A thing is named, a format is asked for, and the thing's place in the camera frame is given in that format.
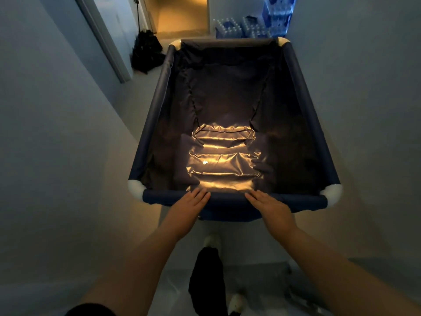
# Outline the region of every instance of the lit doorway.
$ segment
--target lit doorway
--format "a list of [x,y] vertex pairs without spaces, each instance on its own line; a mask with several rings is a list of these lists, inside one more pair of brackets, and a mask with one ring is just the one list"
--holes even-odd
[[145,5],[160,38],[209,34],[208,0],[145,0]]

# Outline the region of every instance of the black garbage bag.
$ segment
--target black garbage bag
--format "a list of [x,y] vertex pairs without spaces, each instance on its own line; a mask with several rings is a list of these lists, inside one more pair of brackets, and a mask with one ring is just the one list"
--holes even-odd
[[150,30],[140,31],[136,37],[131,57],[131,65],[134,69],[148,73],[154,67],[164,63],[165,54],[158,38]]

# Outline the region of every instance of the black pants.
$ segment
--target black pants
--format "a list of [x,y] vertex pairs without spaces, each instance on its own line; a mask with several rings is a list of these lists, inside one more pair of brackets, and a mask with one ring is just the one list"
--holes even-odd
[[217,249],[205,247],[197,255],[189,293],[197,315],[227,316],[224,271]]

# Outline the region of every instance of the stacked water bottle pack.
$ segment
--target stacked water bottle pack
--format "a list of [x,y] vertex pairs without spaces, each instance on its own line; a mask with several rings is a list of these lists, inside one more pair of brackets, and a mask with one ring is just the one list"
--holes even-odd
[[216,38],[266,38],[285,36],[296,0],[265,0],[261,18],[245,16],[241,26],[234,18],[214,20]]

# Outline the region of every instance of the hand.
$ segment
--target hand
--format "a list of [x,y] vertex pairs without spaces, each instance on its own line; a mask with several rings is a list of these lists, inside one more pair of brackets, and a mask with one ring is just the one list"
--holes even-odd
[[192,229],[202,208],[206,205],[210,192],[196,188],[187,192],[171,206],[160,228],[174,234],[177,241],[182,239]]
[[250,193],[246,193],[245,198],[262,214],[269,233],[282,245],[285,244],[289,235],[298,229],[288,205],[259,190]]

